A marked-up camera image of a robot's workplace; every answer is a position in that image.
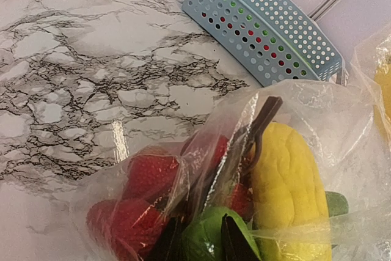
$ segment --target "perforated basket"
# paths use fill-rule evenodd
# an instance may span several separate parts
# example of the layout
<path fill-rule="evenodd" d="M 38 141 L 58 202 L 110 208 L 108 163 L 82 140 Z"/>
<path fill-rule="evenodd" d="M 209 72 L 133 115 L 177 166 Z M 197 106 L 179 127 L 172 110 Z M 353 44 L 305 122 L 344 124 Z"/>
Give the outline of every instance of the perforated basket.
<path fill-rule="evenodd" d="M 183 10 L 262 86 L 329 78 L 345 66 L 319 27 L 290 0 L 185 0 Z"/>

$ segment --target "clear plastic bag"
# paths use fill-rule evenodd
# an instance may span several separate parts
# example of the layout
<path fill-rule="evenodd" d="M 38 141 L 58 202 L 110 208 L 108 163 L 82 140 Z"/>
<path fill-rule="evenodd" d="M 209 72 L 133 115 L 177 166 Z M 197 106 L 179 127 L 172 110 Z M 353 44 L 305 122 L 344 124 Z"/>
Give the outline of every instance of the clear plastic bag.
<path fill-rule="evenodd" d="M 350 83 L 372 94 L 376 102 L 375 122 L 383 137 L 390 141 L 391 23 L 356 47 L 352 64 L 354 76 Z"/>
<path fill-rule="evenodd" d="M 220 261 L 221 240 L 199 242 L 205 238 L 200 231 L 206 232 L 208 238 L 219 238 L 221 225 L 213 220 L 216 213 L 220 213 L 217 220 L 224 214 L 233 215 L 262 260 L 267 261 L 265 256 L 276 252 L 264 252 L 265 243 L 272 243 L 283 253 L 274 256 L 274 260 L 330 260 L 331 255 L 327 255 L 332 244 L 338 245 L 332 250 L 333 260 L 390 260 L 390 148 L 374 124 L 374 105 L 378 102 L 363 86 L 368 80 L 359 71 L 356 80 L 348 87 L 283 81 L 227 97 L 187 141 L 147 147 L 119 165 L 83 180 L 71 205 L 75 226 L 92 253 L 103 260 L 142 260 L 170 215 L 181 209 L 184 198 L 191 197 L 193 206 L 187 215 L 192 216 L 192 222 L 183 232 L 187 240 L 182 240 L 187 261 L 200 260 L 200 255 L 193 252 L 206 252 L 203 259 Z M 249 126 L 268 97 L 282 98 L 283 105 L 274 121 L 283 128 L 293 128 L 299 137 L 287 139 L 281 152 L 291 166 L 283 162 L 282 155 L 279 161 L 266 157 L 266 162 L 280 163 L 278 172 L 272 177 L 266 166 L 258 179 L 256 167 L 243 168 L 247 160 L 256 157 L 254 148 L 248 151 L 245 146 L 252 144 Z M 261 158 L 267 149 L 281 143 L 277 140 L 274 144 L 274 136 L 270 135 L 266 138 L 271 139 L 262 142 Z M 300 138 L 305 143 L 295 145 Z M 301 164 L 300 156 L 308 154 L 306 148 L 315 166 Z M 137 162 L 146 167 L 135 169 Z M 214 177 L 208 182 L 211 171 Z M 261 194 L 268 197 L 260 200 L 260 206 L 255 200 L 255 185 L 263 185 L 257 189 L 263 189 Z M 208 194 L 203 197 L 206 186 Z M 308 195 L 313 191 L 303 192 L 308 187 L 315 190 L 318 208 L 312 209 L 309 204 L 313 199 Z M 325 197 L 322 189 L 344 195 L 349 214 L 329 218 L 328 212 L 320 213 L 324 203 L 318 199 L 324 202 Z M 210 209 L 216 207 L 220 210 L 212 213 Z M 279 223 L 289 214 L 291 219 Z M 202 223 L 201 230 L 197 222 Z"/>

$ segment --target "yellow corn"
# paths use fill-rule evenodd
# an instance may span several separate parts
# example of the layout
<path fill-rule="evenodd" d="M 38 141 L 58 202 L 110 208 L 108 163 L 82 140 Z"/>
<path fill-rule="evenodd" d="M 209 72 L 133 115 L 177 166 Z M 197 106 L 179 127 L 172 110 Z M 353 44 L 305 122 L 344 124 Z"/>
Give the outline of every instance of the yellow corn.
<path fill-rule="evenodd" d="M 271 123 L 252 171 L 257 229 L 286 229 L 328 219 L 326 195 L 315 159 L 291 127 Z M 263 261 L 331 261 L 330 244 L 259 240 Z"/>

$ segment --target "marble countertop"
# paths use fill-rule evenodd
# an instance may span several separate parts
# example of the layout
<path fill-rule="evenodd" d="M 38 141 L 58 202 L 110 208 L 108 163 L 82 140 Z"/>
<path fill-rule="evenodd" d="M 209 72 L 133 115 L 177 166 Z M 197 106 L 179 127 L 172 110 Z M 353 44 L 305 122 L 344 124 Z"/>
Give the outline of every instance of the marble countertop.
<path fill-rule="evenodd" d="M 2 260 L 92 260 L 75 181 L 258 87 L 181 1 L 0 0 Z"/>

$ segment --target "red strawberry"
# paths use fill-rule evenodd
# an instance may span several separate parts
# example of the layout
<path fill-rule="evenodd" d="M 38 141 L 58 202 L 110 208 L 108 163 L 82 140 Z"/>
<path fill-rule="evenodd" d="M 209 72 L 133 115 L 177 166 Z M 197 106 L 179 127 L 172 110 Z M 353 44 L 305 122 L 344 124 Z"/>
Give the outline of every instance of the red strawberry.
<path fill-rule="evenodd" d="M 210 164 L 211 168 L 217 167 L 227 151 L 228 139 L 225 136 L 219 136 L 217 140 L 216 149 L 214 150 L 214 154 L 212 157 L 212 161 Z"/>
<path fill-rule="evenodd" d="M 245 221 L 250 221 L 254 212 L 252 194 L 249 189 L 239 183 L 233 189 L 229 205 L 230 209 L 237 212 Z"/>
<path fill-rule="evenodd" d="M 123 199 L 154 201 L 167 193 L 179 168 L 177 159 L 161 147 L 147 147 L 130 159 Z"/>
<path fill-rule="evenodd" d="M 195 150 L 202 150 L 206 152 L 211 144 L 212 134 L 204 133 L 202 135 L 195 134 L 188 139 L 185 145 L 182 148 L 183 153 L 197 153 Z M 225 136 L 219 136 L 216 143 L 216 148 L 214 150 L 213 157 L 209 164 L 209 167 L 214 169 L 216 168 L 221 158 L 224 156 L 225 151 L 227 150 L 228 139 Z"/>
<path fill-rule="evenodd" d="M 109 246 L 120 261 L 145 258 L 164 226 L 162 214 L 144 200 L 95 204 L 87 215 L 87 225 L 99 244 Z"/>

